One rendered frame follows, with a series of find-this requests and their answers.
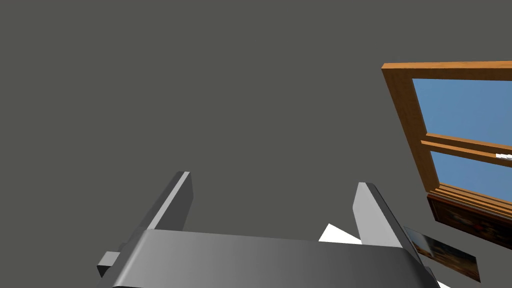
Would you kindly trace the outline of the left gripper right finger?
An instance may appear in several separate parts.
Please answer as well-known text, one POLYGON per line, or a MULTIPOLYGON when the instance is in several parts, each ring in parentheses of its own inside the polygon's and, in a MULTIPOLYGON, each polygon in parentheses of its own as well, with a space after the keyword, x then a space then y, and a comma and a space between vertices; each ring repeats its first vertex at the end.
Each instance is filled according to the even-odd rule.
POLYGON ((362 244, 410 249, 402 226, 376 186, 359 182, 352 210, 362 244))

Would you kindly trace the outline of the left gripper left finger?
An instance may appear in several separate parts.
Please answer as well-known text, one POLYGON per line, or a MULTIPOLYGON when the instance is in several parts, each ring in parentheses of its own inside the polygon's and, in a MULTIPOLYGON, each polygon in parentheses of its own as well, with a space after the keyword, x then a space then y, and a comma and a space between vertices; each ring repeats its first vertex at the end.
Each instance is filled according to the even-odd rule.
POLYGON ((142 219, 139 229, 182 231, 194 199, 192 174, 178 171, 142 219))

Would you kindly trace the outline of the wooden framed window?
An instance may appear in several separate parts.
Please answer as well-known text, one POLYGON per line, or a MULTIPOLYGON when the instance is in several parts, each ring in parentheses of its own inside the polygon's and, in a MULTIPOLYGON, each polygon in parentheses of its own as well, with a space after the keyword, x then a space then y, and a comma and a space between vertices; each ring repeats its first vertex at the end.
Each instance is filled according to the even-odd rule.
POLYGON ((512 220, 512 60, 381 70, 428 196, 512 220))

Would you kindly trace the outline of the small unframed wall picture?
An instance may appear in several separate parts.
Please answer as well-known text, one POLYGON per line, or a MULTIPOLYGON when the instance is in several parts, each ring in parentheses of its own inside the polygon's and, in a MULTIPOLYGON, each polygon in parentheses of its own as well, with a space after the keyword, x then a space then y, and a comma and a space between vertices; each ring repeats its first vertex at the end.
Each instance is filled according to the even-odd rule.
POLYGON ((461 273, 478 283, 481 282, 481 276, 475 256, 430 238, 408 227, 405 227, 404 231, 407 233, 407 236, 413 243, 415 250, 420 255, 461 273))

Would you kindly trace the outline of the dark framed wall picture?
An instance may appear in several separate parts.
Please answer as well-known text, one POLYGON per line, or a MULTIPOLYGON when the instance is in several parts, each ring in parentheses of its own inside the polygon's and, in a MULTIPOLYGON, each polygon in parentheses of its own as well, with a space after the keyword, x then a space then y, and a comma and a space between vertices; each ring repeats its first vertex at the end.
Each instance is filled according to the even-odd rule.
POLYGON ((428 194, 436 222, 512 250, 512 219, 428 194))

